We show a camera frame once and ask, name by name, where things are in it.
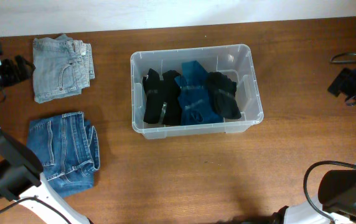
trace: brown wooden surface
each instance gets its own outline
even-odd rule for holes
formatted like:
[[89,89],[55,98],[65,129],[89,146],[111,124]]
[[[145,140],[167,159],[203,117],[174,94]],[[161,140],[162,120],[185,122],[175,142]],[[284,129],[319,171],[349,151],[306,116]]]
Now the brown wooden surface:
[[[302,178],[314,162],[356,161],[356,108],[327,87],[356,52],[356,17],[69,34],[91,43],[96,79],[79,96],[34,101],[31,81],[7,88],[0,126],[26,141],[29,121],[84,111],[98,130],[95,187],[66,201],[94,223],[211,223],[269,215],[305,200]],[[3,58],[32,60],[34,36],[1,38]],[[141,50],[247,44],[265,118],[241,134],[146,140],[131,127],[130,63]],[[315,170],[317,192],[331,167]],[[0,208],[8,205],[0,200]],[[0,223],[42,223],[23,207]]]

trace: white wall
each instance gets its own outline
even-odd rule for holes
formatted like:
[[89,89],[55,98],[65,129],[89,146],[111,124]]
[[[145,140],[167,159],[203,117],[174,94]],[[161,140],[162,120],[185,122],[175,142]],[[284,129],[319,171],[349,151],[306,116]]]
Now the white wall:
[[356,0],[0,0],[0,36],[356,16]]

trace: denim shorts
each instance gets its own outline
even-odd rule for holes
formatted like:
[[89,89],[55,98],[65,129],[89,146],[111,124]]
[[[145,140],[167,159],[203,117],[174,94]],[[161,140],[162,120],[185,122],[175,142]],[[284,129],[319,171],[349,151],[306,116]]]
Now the denim shorts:
[[90,44],[73,40],[65,34],[56,39],[34,39],[35,101],[78,95],[95,78]]
[[98,136],[83,112],[31,121],[27,147],[61,197],[93,187],[93,174],[100,168]]

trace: black folded cloth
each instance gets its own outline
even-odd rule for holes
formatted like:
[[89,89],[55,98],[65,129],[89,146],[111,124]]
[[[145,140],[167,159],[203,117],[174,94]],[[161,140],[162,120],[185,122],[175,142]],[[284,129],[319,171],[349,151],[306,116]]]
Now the black folded cloth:
[[235,100],[236,85],[236,82],[231,81],[220,72],[210,72],[205,81],[205,86],[211,94],[211,104],[214,111],[224,118],[241,118]]
[[160,80],[159,74],[149,69],[148,76],[143,77],[142,83],[147,98],[144,122],[180,125],[182,114],[178,102],[180,88],[174,81],[179,75],[178,72],[169,70],[163,73],[163,80]]

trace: clear plastic bin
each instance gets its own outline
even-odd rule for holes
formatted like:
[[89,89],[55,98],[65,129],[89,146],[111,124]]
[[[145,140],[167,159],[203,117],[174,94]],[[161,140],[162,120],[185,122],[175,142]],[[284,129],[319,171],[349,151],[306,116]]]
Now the clear plastic bin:
[[[221,72],[237,83],[236,102],[241,111],[241,118],[224,119],[223,123],[188,126],[145,123],[143,118],[146,96],[142,86],[142,77],[148,74],[150,68],[157,71],[160,76],[169,70],[176,70],[182,74],[181,64],[193,60],[197,60],[206,71]],[[264,118],[251,51],[244,44],[135,52],[131,56],[131,100],[133,129],[143,134],[146,139],[190,134],[241,133],[250,126],[259,124]]]

